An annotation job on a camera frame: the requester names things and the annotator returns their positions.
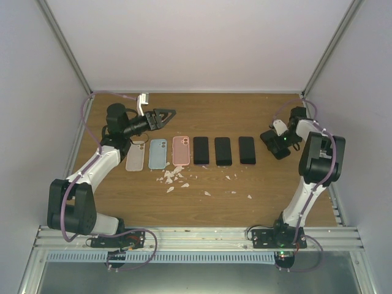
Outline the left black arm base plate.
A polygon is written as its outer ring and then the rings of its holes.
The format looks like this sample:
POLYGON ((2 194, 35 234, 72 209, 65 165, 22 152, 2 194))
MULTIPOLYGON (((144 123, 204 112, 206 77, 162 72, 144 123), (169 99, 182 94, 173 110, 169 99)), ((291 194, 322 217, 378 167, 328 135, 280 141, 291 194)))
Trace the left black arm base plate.
POLYGON ((86 245, 91 248, 112 249, 139 249, 143 248, 145 232, 133 232, 116 238, 93 237, 86 240, 86 245))

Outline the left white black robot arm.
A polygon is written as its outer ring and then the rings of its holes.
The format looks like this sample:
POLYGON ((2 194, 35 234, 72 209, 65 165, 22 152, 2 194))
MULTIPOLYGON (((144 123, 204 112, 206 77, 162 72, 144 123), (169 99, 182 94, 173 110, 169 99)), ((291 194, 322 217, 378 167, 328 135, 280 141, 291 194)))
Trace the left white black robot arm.
POLYGON ((67 242, 79 235, 103 235, 112 247, 126 242, 120 219, 97 212, 94 192, 125 159, 133 136, 162 129, 176 115, 175 110, 163 108, 133 118, 129 118, 127 112, 123 104, 111 104, 94 155, 74 174, 66 179, 55 179, 50 185, 47 224, 60 230, 67 242))

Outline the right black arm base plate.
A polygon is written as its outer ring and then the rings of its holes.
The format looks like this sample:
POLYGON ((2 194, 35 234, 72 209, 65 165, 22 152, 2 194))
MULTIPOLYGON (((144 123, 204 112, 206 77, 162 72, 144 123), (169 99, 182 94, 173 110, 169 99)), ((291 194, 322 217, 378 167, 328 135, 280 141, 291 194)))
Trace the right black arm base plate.
POLYGON ((284 225, 272 228, 255 225, 246 230, 245 236, 252 242, 254 249, 305 249, 307 242, 301 239, 302 233, 304 230, 300 228, 294 241, 294 227, 284 225))

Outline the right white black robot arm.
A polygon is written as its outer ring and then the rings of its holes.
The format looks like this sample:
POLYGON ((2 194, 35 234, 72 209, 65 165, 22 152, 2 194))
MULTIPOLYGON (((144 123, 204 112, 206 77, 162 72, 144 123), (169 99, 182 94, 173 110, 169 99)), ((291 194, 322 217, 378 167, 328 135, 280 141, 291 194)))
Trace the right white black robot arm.
POLYGON ((341 176, 346 139, 333 135, 316 120, 307 117, 304 107, 290 111, 287 124, 273 121, 271 138, 266 143, 273 156, 281 160, 290 155, 289 148, 299 148, 304 142, 298 164, 300 182, 288 207, 281 213, 279 227, 271 233, 272 243, 285 248, 300 239, 307 215, 320 194, 341 176))

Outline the purple black phone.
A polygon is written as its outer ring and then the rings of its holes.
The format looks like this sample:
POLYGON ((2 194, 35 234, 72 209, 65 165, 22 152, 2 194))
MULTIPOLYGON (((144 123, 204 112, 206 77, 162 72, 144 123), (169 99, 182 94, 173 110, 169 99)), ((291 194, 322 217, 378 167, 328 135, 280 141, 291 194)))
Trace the purple black phone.
POLYGON ((194 137, 194 165, 209 164, 209 141, 208 137, 194 137))

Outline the pink phone case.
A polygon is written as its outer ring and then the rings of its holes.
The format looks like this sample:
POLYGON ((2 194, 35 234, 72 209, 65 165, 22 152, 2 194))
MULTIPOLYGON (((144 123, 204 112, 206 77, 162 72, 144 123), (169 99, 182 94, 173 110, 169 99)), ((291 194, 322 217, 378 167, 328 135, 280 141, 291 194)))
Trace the pink phone case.
POLYGON ((190 144, 188 136, 176 136, 172 141, 172 162, 174 166, 186 166, 190 164, 190 144))

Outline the black phone from blue case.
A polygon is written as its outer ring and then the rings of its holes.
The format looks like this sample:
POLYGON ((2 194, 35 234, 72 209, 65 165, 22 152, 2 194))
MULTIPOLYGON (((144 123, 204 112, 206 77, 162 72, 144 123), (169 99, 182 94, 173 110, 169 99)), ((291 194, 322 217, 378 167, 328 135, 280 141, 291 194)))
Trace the black phone from blue case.
POLYGON ((216 137, 214 139, 216 165, 227 167, 232 165, 232 150, 228 137, 216 137))

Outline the purple phone from white case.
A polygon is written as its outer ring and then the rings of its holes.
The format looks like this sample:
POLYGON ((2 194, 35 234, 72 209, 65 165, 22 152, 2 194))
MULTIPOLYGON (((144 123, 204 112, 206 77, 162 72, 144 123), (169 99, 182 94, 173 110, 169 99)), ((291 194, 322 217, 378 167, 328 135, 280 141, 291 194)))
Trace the purple phone from white case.
POLYGON ((239 161, 242 165, 256 164, 253 137, 239 137, 239 161))

